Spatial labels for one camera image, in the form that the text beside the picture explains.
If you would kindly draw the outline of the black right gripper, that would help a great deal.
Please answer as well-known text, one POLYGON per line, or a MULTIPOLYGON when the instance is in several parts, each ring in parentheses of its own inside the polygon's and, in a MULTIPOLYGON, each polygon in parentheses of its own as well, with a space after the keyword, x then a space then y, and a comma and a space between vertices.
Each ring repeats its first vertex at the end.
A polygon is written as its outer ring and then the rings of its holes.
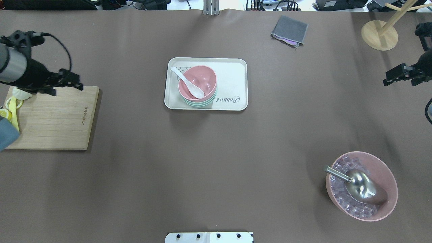
POLYGON ((387 71, 385 75, 386 78, 383 80, 384 86, 389 86, 394 82, 410 79, 412 79, 412 86, 429 82, 432 77, 432 51, 426 51, 422 54, 414 65, 407 66, 405 63, 401 63, 387 71))

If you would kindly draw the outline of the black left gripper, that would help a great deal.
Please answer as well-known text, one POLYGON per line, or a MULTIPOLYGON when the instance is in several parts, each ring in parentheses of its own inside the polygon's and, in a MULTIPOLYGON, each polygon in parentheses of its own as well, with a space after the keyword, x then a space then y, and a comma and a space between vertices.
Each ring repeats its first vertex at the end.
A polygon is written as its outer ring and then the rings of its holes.
POLYGON ((30 59, 24 74, 15 81, 15 86, 32 95, 42 93, 56 96, 56 90, 51 87, 54 84, 56 87, 73 87, 83 91, 80 75, 66 69, 60 69, 58 78, 56 83, 56 73, 49 71, 42 63, 30 59))

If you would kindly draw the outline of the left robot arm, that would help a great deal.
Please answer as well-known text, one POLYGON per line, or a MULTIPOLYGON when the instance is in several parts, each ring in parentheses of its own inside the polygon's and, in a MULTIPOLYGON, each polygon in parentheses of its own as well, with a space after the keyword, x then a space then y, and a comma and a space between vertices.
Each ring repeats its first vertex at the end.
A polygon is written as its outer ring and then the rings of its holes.
POLYGON ((79 75, 65 69, 58 73, 48 71, 42 63, 1 45, 1 83, 15 86, 32 94, 56 95, 54 87, 74 87, 82 90, 79 75))

